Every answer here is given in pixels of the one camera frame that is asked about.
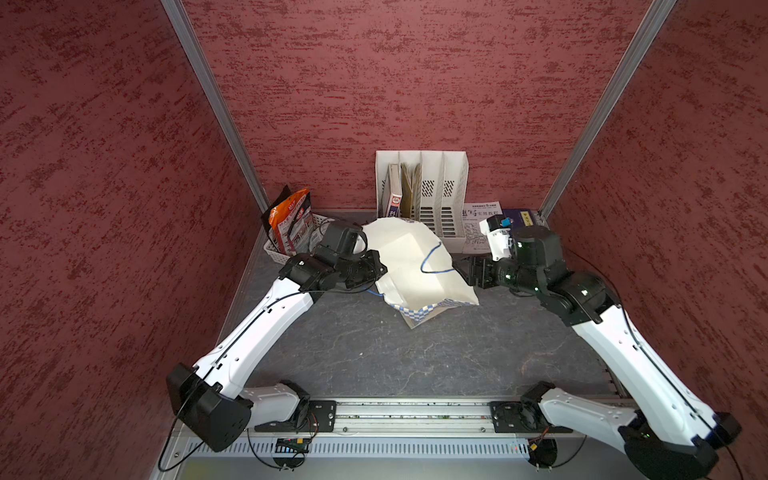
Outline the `white blue checkered paper bag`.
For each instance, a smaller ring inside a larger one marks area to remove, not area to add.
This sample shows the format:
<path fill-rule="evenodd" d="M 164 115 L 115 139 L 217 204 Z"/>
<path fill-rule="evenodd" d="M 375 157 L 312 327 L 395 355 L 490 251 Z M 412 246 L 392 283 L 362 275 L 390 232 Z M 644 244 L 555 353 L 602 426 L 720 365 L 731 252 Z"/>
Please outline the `white blue checkered paper bag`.
<path fill-rule="evenodd" d="M 453 266 L 453 257 L 426 225 L 401 218 L 378 218 L 363 226 L 368 248 L 387 268 L 375 283 L 384 302 L 414 329 L 457 307 L 474 307 L 474 288 Z"/>

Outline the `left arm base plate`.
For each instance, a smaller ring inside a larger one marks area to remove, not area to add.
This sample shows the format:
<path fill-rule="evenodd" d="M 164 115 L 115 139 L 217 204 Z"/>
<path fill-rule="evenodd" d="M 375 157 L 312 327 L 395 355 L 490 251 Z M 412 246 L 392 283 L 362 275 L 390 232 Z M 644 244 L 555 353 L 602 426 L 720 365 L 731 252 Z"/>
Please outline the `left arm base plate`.
<path fill-rule="evenodd" d="M 337 402 L 333 400 L 300 401 L 294 413 L 283 422 L 255 426 L 255 432 L 327 433 L 334 430 Z"/>

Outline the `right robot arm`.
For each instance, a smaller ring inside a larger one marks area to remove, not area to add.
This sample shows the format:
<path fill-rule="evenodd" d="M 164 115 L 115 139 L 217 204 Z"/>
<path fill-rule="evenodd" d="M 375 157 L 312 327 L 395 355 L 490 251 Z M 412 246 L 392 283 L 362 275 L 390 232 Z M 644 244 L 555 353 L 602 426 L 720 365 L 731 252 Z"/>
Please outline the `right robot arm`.
<path fill-rule="evenodd" d="M 475 258 L 470 283 L 535 297 L 600 356 L 635 401 L 611 407 L 541 382 L 521 399 L 523 417 L 564 427 L 624 453 L 648 479 L 703 479 L 742 428 L 699 399 L 645 341 L 619 295 L 598 275 L 570 269 L 557 234 L 514 228 L 494 215 L 479 224 L 490 253 Z"/>

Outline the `orange condiment packet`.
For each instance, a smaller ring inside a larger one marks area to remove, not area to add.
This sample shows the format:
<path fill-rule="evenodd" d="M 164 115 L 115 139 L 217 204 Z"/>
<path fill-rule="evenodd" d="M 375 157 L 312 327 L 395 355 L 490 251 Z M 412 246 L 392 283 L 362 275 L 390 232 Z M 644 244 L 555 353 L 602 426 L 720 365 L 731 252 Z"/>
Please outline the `orange condiment packet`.
<path fill-rule="evenodd" d="M 309 189 L 300 189 L 274 208 L 269 216 L 268 226 L 273 240 L 280 244 L 280 249 L 287 251 L 285 242 L 291 235 L 291 242 L 296 242 L 299 234 L 313 220 L 311 193 Z"/>

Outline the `white plastic basket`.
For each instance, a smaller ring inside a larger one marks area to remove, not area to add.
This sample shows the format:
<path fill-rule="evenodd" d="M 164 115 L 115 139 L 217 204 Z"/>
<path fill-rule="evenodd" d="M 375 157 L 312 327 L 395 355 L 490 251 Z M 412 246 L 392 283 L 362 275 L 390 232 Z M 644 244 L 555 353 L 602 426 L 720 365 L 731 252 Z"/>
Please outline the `white plastic basket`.
<path fill-rule="evenodd" d="M 274 263 L 284 265 L 295 253 L 311 253 L 322 240 L 328 226 L 334 221 L 335 218 L 314 214 L 313 220 L 299 234 L 296 242 L 291 242 L 291 235 L 288 235 L 285 242 L 287 251 L 281 250 L 280 244 L 272 239 L 268 239 L 263 244 L 263 251 Z"/>

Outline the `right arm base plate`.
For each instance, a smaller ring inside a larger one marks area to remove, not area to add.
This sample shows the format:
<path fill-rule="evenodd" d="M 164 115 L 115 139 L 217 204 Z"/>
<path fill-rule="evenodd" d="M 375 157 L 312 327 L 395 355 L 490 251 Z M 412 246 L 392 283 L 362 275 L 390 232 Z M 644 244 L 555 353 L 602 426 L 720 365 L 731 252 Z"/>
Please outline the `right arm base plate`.
<path fill-rule="evenodd" d="M 541 435 L 572 433 L 573 430 L 551 424 L 538 405 L 520 401 L 494 401 L 489 403 L 491 419 L 496 433 Z"/>

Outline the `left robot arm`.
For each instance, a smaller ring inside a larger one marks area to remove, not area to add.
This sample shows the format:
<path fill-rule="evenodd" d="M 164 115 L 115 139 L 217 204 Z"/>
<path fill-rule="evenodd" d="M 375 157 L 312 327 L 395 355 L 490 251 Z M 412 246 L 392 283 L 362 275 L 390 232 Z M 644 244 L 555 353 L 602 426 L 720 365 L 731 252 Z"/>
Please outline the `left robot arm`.
<path fill-rule="evenodd" d="M 242 432 L 294 416 L 299 393 L 286 384 L 245 395 L 245 383 L 258 364 L 300 316 L 325 294 L 362 293 L 387 273 L 376 250 L 347 258 L 299 254 L 279 271 L 262 301 L 193 366 L 176 365 L 166 377 L 174 417 L 204 445 L 221 452 Z"/>

